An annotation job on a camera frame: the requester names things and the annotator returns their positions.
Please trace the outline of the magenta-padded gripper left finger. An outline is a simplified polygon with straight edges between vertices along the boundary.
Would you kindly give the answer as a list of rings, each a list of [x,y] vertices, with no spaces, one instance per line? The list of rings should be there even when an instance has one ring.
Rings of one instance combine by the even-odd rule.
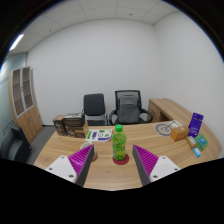
[[[65,155],[59,156],[46,168],[46,171],[79,186],[83,186],[94,155],[94,145],[91,144],[69,157]]]

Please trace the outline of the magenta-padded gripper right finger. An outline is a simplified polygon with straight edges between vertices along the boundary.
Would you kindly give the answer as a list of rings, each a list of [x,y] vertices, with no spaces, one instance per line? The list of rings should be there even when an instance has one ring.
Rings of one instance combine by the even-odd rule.
[[[158,157],[137,145],[133,146],[132,155],[143,186],[180,170],[167,156]]]

